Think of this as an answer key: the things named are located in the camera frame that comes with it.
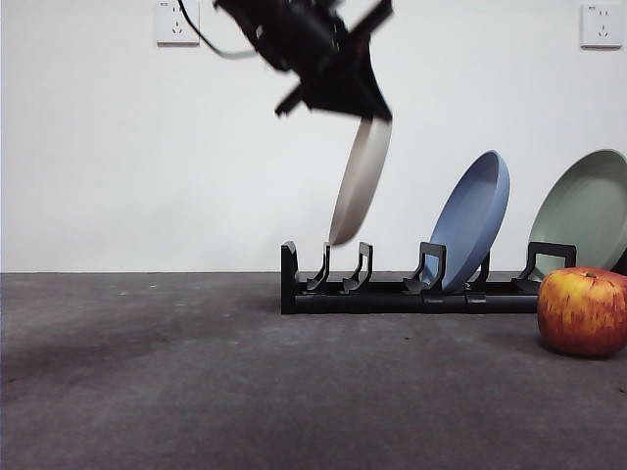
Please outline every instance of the electrical socket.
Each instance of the electrical socket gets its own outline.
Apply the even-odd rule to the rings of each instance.
[[[625,11],[622,3],[589,3],[581,6],[581,47],[620,49],[624,41]]]
[[[190,20],[200,28],[200,5],[198,0],[186,0],[185,9]],[[198,46],[200,39],[196,31],[187,23],[176,0],[161,1],[155,10],[155,31],[157,45]]]

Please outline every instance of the black plastic rack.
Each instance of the black plastic rack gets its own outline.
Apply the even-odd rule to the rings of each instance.
[[[538,255],[564,259],[575,266],[577,250],[572,245],[531,242],[527,266],[509,281],[488,281],[490,255],[475,279],[458,292],[442,289],[447,248],[420,244],[418,268],[412,276],[396,281],[372,280],[373,247],[360,243],[358,266],[350,277],[330,272],[330,247],[323,246],[322,268],[316,276],[301,280],[296,245],[281,247],[281,313],[534,313],[540,282],[532,280]],[[427,256],[437,259],[437,273],[430,283],[422,281]],[[627,268],[623,257],[617,269]]]

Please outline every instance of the cream plate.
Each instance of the cream plate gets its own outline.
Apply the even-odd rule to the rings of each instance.
[[[349,242],[362,226],[385,164],[391,137],[391,121],[362,119],[335,204],[330,245]]]

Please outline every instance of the apple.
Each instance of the apple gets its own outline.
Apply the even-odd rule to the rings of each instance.
[[[594,267],[551,272],[538,292],[538,326],[563,353],[619,352],[627,345],[627,277]]]

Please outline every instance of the plate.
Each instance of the plate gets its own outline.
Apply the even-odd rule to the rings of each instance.
[[[351,150],[329,231],[331,246],[357,234],[370,208],[392,137],[392,121],[362,119]]]
[[[488,255],[505,217],[508,199],[506,162],[496,152],[487,152],[461,178],[431,235],[431,243],[447,247],[442,282],[445,292],[462,289]],[[427,257],[422,280],[430,283],[437,269],[436,259]]]
[[[580,266],[612,269],[627,248],[627,160],[599,150],[574,164],[555,184],[534,221],[529,241],[577,247]],[[538,257],[536,278],[563,267]]]

